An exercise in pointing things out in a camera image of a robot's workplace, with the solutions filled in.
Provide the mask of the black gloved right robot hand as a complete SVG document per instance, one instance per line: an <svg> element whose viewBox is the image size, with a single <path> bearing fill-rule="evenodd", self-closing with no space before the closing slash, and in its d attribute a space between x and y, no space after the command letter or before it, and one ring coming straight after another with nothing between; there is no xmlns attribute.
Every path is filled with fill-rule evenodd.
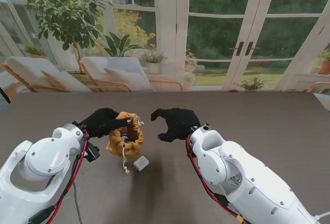
<svg viewBox="0 0 330 224"><path fill-rule="evenodd" d="M162 109L158 108L151 114L151 121L158 117L165 119L168 130L158 135L158 139L165 142L173 142L176 139L186 140L193 127L200 127L200 121L194 111L182 108Z"/></svg>

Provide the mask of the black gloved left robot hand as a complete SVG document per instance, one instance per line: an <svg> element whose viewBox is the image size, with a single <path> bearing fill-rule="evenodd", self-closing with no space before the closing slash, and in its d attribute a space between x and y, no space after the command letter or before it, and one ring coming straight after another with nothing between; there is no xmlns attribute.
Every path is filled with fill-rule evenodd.
<svg viewBox="0 0 330 224"><path fill-rule="evenodd" d="M87 131L90 138L102 138L113 130L131 124L130 119L117 119L118 116L119 113L111 108L100 108L78 125Z"/></svg>

